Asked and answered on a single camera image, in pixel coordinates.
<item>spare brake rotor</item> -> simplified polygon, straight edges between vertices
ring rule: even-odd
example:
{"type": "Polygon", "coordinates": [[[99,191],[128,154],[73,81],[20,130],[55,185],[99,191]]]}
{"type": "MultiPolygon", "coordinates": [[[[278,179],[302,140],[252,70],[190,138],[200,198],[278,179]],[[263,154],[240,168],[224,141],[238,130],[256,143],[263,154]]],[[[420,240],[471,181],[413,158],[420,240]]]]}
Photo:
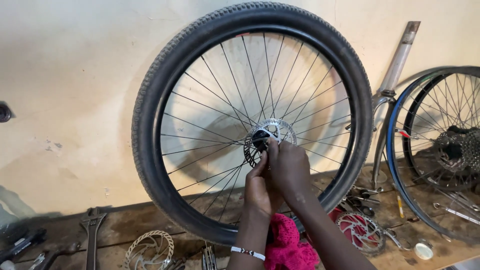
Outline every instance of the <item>spare brake rotor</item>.
{"type": "Polygon", "coordinates": [[[243,145],[243,154],[250,166],[255,167],[262,156],[261,153],[267,150],[266,142],[270,137],[278,143],[287,140],[291,144],[297,145],[295,132],[287,122],[274,118],[260,121],[250,129],[243,145]]]}
{"type": "Polygon", "coordinates": [[[384,231],[371,218],[357,213],[341,214],[336,225],[352,244],[366,255],[377,255],[385,249],[384,231]]]}

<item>black rim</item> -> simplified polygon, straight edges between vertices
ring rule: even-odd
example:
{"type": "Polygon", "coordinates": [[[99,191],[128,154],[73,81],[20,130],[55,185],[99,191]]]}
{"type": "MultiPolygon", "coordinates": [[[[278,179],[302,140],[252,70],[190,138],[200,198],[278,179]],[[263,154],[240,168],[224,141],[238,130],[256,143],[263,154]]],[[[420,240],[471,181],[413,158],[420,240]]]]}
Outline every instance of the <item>black rim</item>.
{"type": "Polygon", "coordinates": [[[401,94],[387,133],[390,170],[406,203],[440,233],[469,243],[478,242],[480,225],[447,209],[480,220],[478,211],[461,202],[465,196],[470,203],[480,203],[475,192],[478,169],[472,168],[471,160],[466,162],[461,148],[470,140],[465,136],[477,132],[479,125],[479,76],[477,67],[459,67],[418,79],[401,94]],[[403,123],[398,119],[401,114],[403,123]],[[399,127],[418,139],[401,135],[399,127]],[[396,142],[402,145],[401,151],[395,151],[396,142]],[[411,172],[411,179],[404,169],[411,172]]]}
{"type": "MultiPolygon", "coordinates": [[[[164,153],[161,152],[161,144],[160,144],[160,137],[162,136],[161,132],[161,126],[162,126],[162,121],[163,121],[163,116],[168,115],[165,114],[165,109],[167,105],[167,101],[170,97],[170,94],[173,91],[173,88],[175,87],[176,83],[178,80],[183,76],[183,74],[186,72],[188,67],[197,59],[200,59],[204,53],[206,53],[209,49],[213,48],[214,46],[221,44],[222,42],[234,38],[238,35],[244,34],[244,33],[275,33],[275,34],[281,34],[284,36],[290,36],[293,38],[298,38],[302,41],[303,43],[308,43],[310,46],[313,48],[317,49],[320,54],[325,56],[332,64],[333,67],[335,67],[336,72],[339,74],[341,78],[341,82],[345,85],[346,92],[348,94],[348,101],[349,101],[349,108],[350,108],[350,118],[351,118],[351,132],[348,140],[348,145],[347,145],[347,150],[345,152],[345,156],[341,162],[341,165],[338,169],[338,174],[334,177],[330,185],[320,194],[319,200],[320,202],[323,202],[324,207],[326,210],[331,210],[335,206],[335,202],[329,201],[328,199],[333,197],[334,194],[332,194],[332,190],[334,189],[335,186],[341,185],[341,183],[338,182],[338,179],[342,179],[342,176],[344,173],[344,168],[350,163],[350,156],[352,152],[354,151],[356,147],[356,143],[358,141],[358,134],[356,133],[356,123],[359,121],[359,116],[355,113],[356,109],[360,107],[359,101],[357,98],[352,98],[352,96],[355,96],[355,93],[352,94],[352,89],[355,89],[355,86],[353,85],[353,82],[351,78],[348,76],[348,73],[346,72],[346,68],[343,66],[339,58],[329,49],[326,47],[326,45],[319,40],[316,40],[312,36],[301,32],[297,29],[293,29],[290,27],[285,27],[285,26],[278,26],[278,25],[254,25],[254,26],[249,26],[249,27],[243,27],[240,29],[237,29],[235,31],[230,31],[228,33],[224,33],[222,35],[218,35],[215,38],[205,42],[204,44],[201,44],[197,50],[192,52],[188,57],[185,58],[185,60],[181,63],[178,64],[178,68],[173,72],[173,75],[171,76],[170,80],[168,81],[168,86],[165,88],[165,91],[163,91],[162,96],[160,98],[159,102],[159,107],[158,107],[158,113],[157,113],[157,122],[155,124],[155,129],[154,129],[154,156],[155,156],[155,162],[156,162],[156,167],[158,170],[160,170],[160,175],[163,177],[168,177],[168,175],[171,173],[167,172],[165,169],[165,164],[164,160],[161,158],[164,153]]],[[[240,118],[241,112],[239,110],[235,110],[235,113],[238,113],[236,115],[238,118],[240,118]]],[[[333,119],[332,121],[328,123],[332,123],[338,121],[338,119],[333,119]]],[[[236,144],[238,143],[238,140],[231,140],[231,144],[236,144]]],[[[185,211],[190,212],[192,216],[195,217],[202,217],[202,213],[198,212],[197,210],[193,209],[190,207],[189,203],[187,201],[182,201],[183,208],[185,211]]],[[[224,224],[220,223],[219,221],[209,219],[208,220],[208,225],[210,226],[222,226],[225,230],[235,232],[236,231],[236,226],[232,224],[224,224]]]]}

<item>wooden workbench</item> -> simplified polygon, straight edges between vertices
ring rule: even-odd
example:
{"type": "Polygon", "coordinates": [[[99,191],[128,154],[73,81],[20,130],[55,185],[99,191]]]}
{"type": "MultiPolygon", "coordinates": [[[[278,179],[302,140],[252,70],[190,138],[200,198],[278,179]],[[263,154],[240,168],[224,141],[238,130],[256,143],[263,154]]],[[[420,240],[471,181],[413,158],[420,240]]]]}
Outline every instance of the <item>wooden workbench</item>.
{"type": "MultiPolygon", "coordinates": [[[[322,186],[324,182],[322,177],[318,176],[315,180],[319,186],[322,186]]],[[[357,185],[362,184],[365,183],[359,179],[357,185]]],[[[379,270],[437,270],[480,256],[480,245],[468,245],[456,240],[448,242],[422,221],[408,222],[407,219],[414,218],[415,215],[407,208],[404,208],[405,218],[400,218],[396,192],[390,185],[384,185],[385,191],[375,196],[382,204],[376,207],[372,206],[376,211],[375,219],[383,228],[393,227],[399,237],[405,238],[413,244],[419,238],[429,240],[433,244],[434,257],[428,261],[421,260],[413,251],[401,251],[391,240],[387,239],[385,251],[376,257],[369,258],[379,270]]],[[[229,209],[228,213],[224,214],[230,215],[229,218],[232,222],[235,222],[240,210],[241,197],[237,198],[240,199],[237,207],[229,209]]],[[[79,225],[79,218],[80,215],[57,219],[37,219],[32,226],[47,229],[47,241],[40,246],[30,247],[24,251],[16,260],[19,262],[18,269],[27,270],[31,266],[32,260],[50,244],[80,241],[82,249],[71,256],[60,256],[51,270],[83,270],[86,256],[86,233],[79,225]]],[[[99,270],[120,269],[125,252],[131,243],[140,235],[152,230],[164,230],[172,235],[175,242],[174,256],[182,257],[184,253],[192,252],[204,245],[203,240],[185,233],[180,227],[169,221],[152,203],[115,209],[107,215],[99,230],[97,242],[99,270]]],[[[227,247],[216,247],[219,269],[226,266],[229,254],[230,251],[227,247]]],[[[200,270],[200,259],[199,255],[193,257],[187,262],[186,270],[200,270]]]]}

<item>black tire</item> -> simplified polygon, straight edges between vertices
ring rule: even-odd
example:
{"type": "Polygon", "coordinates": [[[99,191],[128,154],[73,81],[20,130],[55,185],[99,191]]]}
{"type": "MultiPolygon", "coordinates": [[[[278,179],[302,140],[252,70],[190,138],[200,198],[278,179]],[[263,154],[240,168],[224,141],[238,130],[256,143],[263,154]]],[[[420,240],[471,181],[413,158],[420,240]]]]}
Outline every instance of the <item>black tire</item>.
{"type": "MultiPolygon", "coordinates": [[[[414,135],[415,131],[413,128],[413,118],[417,114],[418,108],[420,104],[423,102],[424,98],[427,97],[427,95],[433,96],[433,93],[430,93],[431,90],[434,88],[435,85],[437,85],[439,82],[443,81],[445,78],[448,76],[451,76],[453,74],[463,74],[463,75],[468,75],[472,76],[475,78],[480,78],[480,67],[472,67],[472,66],[465,66],[465,67],[450,67],[450,68],[443,68],[438,71],[432,72],[430,74],[424,75],[417,80],[415,80],[413,83],[411,83],[399,96],[398,101],[395,104],[395,107],[393,109],[392,115],[389,120],[389,126],[387,130],[387,138],[386,138],[386,152],[387,152],[387,160],[388,160],[388,166],[390,169],[390,172],[392,173],[393,180],[395,182],[395,185],[400,192],[401,196],[405,200],[406,204],[412,209],[412,211],[422,220],[424,221],[427,225],[438,231],[439,233],[446,235],[452,239],[457,239],[461,240],[465,243],[469,244],[478,244],[480,243],[480,234],[478,234],[478,231],[476,231],[476,236],[473,235],[464,235],[462,230],[457,230],[454,231],[454,229],[449,229],[445,228],[444,226],[440,225],[443,219],[440,219],[440,221],[437,220],[437,218],[450,215],[448,216],[449,218],[454,217],[456,220],[452,222],[452,226],[459,226],[459,224],[463,224],[465,226],[468,226],[468,221],[456,217],[455,215],[451,213],[447,213],[446,211],[443,213],[435,213],[435,214],[428,214],[427,212],[430,211],[428,207],[432,207],[432,203],[438,202],[437,200],[441,198],[446,198],[442,194],[439,193],[438,190],[443,190],[445,192],[448,191],[458,191],[462,190],[464,192],[470,192],[469,188],[473,183],[466,183],[465,185],[461,187],[446,187],[446,186],[440,186],[437,184],[432,183],[431,181],[428,180],[432,176],[430,173],[426,173],[424,168],[419,169],[417,163],[415,162],[415,155],[412,154],[411,151],[411,144],[410,142],[412,140],[407,139],[403,137],[402,140],[402,151],[395,151],[395,135],[397,134],[396,129],[398,126],[403,124],[403,129],[409,134],[409,135],[414,135]],[[404,108],[404,103],[408,101],[408,97],[410,94],[412,94],[414,91],[419,90],[419,93],[417,95],[414,95],[415,98],[412,98],[412,104],[410,106],[407,105],[408,110],[404,108]],[[408,111],[407,116],[405,117],[405,120],[403,123],[401,120],[399,121],[399,114],[401,112],[401,109],[405,109],[408,111]],[[397,160],[396,152],[403,152],[403,155],[405,156],[405,161],[407,164],[407,167],[410,167],[410,170],[412,172],[413,178],[415,180],[422,180],[422,183],[416,183],[418,184],[417,186],[424,186],[422,188],[422,191],[429,192],[428,195],[422,193],[421,195],[423,197],[427,197],[428,199],[425,200],[417,200],[416,197],[418,198],[418,191],[416,192],[411,192],[409,191],[408,188],[412,188],[411,186],[408,186],[408,182],[405,181],[405,178],[402,179],[400,177],[400,167],[399,167],[399,161],[397,160]]],[[[474,201],[478,201],[478,195],[475,195],[473,192],[469,197],[471,198],[472,196],[475,196],[476,199],[474,201]]],[[[450,204],[453,206],[447,206],[453,208],[455,211],[462,212],[464,209],[460,208],[456,204],[450,204]]],[[[476,227],[476,224],[471,223],[470,224],[473,227],[476,227]]]]}
{"type": "Polygon", "coordinates": [[[142,82],[132,119],[133,156],[147,193],[167,216],[186,231],[223,245],[234,244],[236,226],[209,219],[182,199],[169,180],[155,134],[161,126],[165,101],[180,74],[212,44],[262,27],[307,39],[336,67],[348,88],[350,110],[355,114],[351,129],[355,132],[350,134],[351,151],[337,177],[319,197],[325,210],[337,206],[351,188],[371,142],[372,94],[365,70],[345,38],[321,18],[286,4],[250,2],[217,10],[190,24],[162,49],[142,82]]]}

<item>cream wall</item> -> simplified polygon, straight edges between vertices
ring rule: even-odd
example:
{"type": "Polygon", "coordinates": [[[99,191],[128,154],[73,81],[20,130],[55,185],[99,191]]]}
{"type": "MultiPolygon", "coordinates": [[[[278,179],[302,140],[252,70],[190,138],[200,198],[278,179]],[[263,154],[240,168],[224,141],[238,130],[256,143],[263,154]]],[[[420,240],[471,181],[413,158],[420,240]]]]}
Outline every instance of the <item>cream wall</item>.
{"type": "MultiPolygon", "coordinates": [[[[148,201],[130,142],[143,76],[188,23],[238,2],[2,1],[0,100],[16,115],[0,124],[4,207],[30,216],[148,201]]],[[[409,20],[422,23],[402,78],[435,66],[480,65],[475,0],[285,2],[346,37],[373,91],[409,20]]]]}

